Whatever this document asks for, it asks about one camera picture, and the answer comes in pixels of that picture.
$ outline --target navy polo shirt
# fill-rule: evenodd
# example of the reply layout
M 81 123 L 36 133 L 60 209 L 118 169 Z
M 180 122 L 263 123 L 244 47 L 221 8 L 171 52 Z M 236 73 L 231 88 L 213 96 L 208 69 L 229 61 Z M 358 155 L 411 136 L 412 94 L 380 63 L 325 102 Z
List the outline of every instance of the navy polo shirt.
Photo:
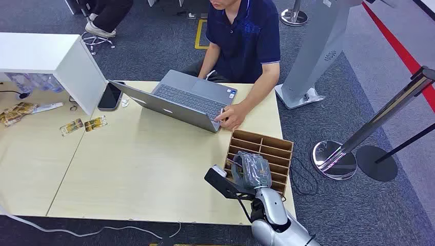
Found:
M 225 10 L 210 4 L 206 35 L 221 48 L 216 72 L 234 83 L 254 83 L 263 73 L 261 64 L 281 59 L 278 24 L 272 0 L 242 0 L 233 24 Z

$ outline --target person's leg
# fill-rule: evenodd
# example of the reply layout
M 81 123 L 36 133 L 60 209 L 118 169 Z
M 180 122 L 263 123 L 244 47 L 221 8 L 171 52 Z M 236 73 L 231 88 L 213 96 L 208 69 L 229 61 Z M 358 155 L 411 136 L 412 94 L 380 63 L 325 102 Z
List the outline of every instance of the person's leg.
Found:
M 208 76 L 208 81 L 214 82 L 214 83 L 232 83 L 229 79 L 225 78 L 224 76 L 218 74 L 218 72 L 214 72 Z
M 195 77 L 198 77 L 201 71 L 201 67 L 203 66 L 204 60 L 201 59 L 197 61 L 196 63 L 191 64 L 187 68 L 183 69 L 181 72 L 185 74 L 189 74 Z M 214 83 L 231 83 L 230 80 L 225 78 L 224 76 L 218 74 L 216 71 L 211 73 L 208 78 L 206 78 L 208 81 L 214 82 Z
M 133 0 L 110 0 L 93 24 L 106 32 L 112 32 L 125 18 L 131 6 Z
M 181 72 L 198 77 L 198 75 L 200 74 L 202 65 L 203 65 L 203 59 L 189 65 L 188 67 L 183 69 Z
M 97 0 L 95 4 L 95 8 L 92 9 L 93 14 L 101 14 L 104 8 L 107 5 L 107 0 Z

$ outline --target laptop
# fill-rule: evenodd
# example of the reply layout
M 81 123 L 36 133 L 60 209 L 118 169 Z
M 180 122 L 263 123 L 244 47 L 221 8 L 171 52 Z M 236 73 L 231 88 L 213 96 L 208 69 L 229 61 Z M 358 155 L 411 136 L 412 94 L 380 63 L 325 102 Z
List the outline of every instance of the laptop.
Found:
M 214 133 L 220 127 L 214 119 L 237 94 L 234 88 L 174 70 L 169 70 L 151 94 L 115 81 L 109 82 L 144 108 Z

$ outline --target black phone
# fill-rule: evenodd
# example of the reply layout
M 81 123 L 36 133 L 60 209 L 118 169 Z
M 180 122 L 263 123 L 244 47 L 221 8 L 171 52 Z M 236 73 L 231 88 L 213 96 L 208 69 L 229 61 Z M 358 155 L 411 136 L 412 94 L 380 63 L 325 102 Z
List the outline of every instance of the black phone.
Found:
M 106 90 L 101 97 L 98 109 L 101 111 L 113 111 L 118 108 L 122 98 L 122 91 L 112 83 L 107 83 Z

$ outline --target plastic bag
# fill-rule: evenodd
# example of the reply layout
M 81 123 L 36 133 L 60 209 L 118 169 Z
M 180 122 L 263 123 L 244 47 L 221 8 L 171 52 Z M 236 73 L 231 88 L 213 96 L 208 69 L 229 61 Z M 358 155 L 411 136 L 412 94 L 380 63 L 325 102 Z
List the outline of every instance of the plastic bag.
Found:
M 245 188 L 270 188 L 272 186 L 269 162 L 261 155 L 238 151 L 233 161 L 239 165 L 231 165 L 234 182 L 238 185 Z

